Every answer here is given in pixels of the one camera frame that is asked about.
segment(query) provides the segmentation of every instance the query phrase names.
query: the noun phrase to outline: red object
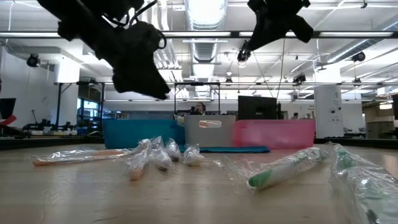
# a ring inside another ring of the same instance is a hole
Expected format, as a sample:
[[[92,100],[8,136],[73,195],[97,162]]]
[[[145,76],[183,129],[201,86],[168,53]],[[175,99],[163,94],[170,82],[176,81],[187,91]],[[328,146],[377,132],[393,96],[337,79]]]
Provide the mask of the red object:
[[[17,117],[14,115],[11,115],[8,119],[1,121],[0,124],[1,125],[6,125],[9,126],[12,122],[16,121]]]
[[[315,120],[241,120],[235,122],[234,146],[305,149],[313,146]]]

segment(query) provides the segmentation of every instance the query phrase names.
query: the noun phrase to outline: desk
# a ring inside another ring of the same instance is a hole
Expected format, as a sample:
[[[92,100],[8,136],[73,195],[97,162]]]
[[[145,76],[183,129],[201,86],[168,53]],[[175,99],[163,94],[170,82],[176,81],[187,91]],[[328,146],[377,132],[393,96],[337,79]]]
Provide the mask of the desk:
[[[329,164],[255,195],[235,193],[217,166],[177,164],[172,173],[150,165],[141,180],[124,175],[123,161],[33,167],[31,154],[103,149],[102,144],[0,151],[2,223],[298,223],[345,224],[331,202]],[[398,177],[398,151],[347,147]],[[272,162],[293,151],[204,154],[214,159]]]

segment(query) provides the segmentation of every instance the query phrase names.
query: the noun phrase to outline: black monitor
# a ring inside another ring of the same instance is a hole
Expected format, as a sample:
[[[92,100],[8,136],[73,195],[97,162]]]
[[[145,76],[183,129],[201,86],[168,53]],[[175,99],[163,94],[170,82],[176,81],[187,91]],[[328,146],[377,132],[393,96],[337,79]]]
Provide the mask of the black monitor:
[[[277,119],[276,98],[238,96],[238,119]]]
[[[0,99],[0,119],[8,119],[14,112],[16,98]]]

